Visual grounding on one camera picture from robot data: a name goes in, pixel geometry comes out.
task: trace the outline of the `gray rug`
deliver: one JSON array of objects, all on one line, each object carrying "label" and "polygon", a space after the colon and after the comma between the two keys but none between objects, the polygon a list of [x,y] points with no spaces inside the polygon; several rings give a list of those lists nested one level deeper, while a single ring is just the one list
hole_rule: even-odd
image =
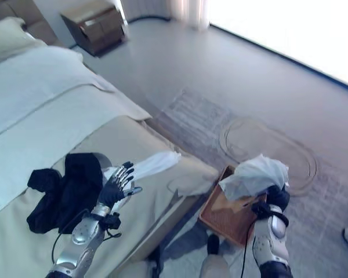
[{"label": "gray rug", "polygon": [[[305,196],[292,198],[286,210],[294,277],[348,277],[348,246],[341,235],[342,228],[348,226],[348,180],[331,166],[335,162],[324,162],[283,133],[240,118],[191,90],[182,91],[154,120],[175,143],[218,170],[260,152],[289,165],[298,189],[311,186]],[[162,277],[198,276],[209,233],[197,222],[204,200],[166,237]],[[233,277],[238,277],[242,250],[223,242],[221,252]],[[258,277],[250,250],[244,277]]]}]

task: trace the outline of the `black garment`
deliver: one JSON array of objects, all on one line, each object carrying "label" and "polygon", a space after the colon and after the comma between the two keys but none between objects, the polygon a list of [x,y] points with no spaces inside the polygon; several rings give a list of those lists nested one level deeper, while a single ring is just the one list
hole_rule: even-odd
[{"label": "black garment", "polygon": [[83,209],[91,211],[97,203],[103,184],[98,159],[92,153],[68,154],[64,177],[54,169],[32,172],[28,187],[45,192],[45,196],[27,217],[30,230],[46,233],[59,228],[59,232],[72,233],[82,216],[66,230],[63,228]]}]

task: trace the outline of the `white duvet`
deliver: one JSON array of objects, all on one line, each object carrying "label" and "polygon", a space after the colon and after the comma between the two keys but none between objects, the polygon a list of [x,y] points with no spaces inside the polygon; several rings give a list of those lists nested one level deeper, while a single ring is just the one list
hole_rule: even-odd
[{"label": "white duvet", "polygon": [[79,53],[41,47],[0,63],[0,210],[34,169],[52,167],[120,115],[150,117],[85,68]]}]

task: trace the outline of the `robotic arm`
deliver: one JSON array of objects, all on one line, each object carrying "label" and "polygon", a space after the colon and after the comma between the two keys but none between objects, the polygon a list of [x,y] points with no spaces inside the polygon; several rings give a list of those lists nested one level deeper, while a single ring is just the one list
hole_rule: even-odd
[{"label": "robotic arm", "polygon": [[[110,214],[113,205],[132,194],[142,191],[137,187],[123,191],[132,180],[133,163],[126,162],[111,176],[103,187],[97,205],[83,218],[72,232],[71,240],[51,268],[46,278],[80,278],[88,271],[97,248],[102,244],[108,229],[118,229],[119,214]],[[286,228],[289,221],[283,211],[290,195],[283,188],[271,186],[267,190],[267,201],[252,205],[257,216],[254,231],[253,255],[259,267],[261,278],[292,278],[285,246]]]},{"label": "robotic arm", "polygon": [[126,162],[118,168],[100,192],[97,205],[84,217],[72,232],[66,245],[46,278],[79,278],[88,271],[97,248],[104,240],[108,229],[118,229],[121,222],[119,214],[110,214],[113,205],[123,198],[142,191],[141,187],[123,191],[124,186],[133,179],[133,163]]},{"label": "robotic arm", "polygon": [[259,201],[252,205],[252,211],[257,216],[253,255],[261,278],[292,278],[285,246],[289,221],[282,213],[289,199],[285,188],[280,190],[272,186],[267,193],[267,202]]}]

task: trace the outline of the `pillow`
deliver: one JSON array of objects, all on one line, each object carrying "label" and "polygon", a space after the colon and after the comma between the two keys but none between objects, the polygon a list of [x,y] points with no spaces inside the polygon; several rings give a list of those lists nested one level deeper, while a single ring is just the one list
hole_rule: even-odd
[{"label": "pillow", "polygon": [[29,36],[22,30],[24,20],[6,17],[0,20],[0,62],[28,49],[46,46],[46,43]]}]

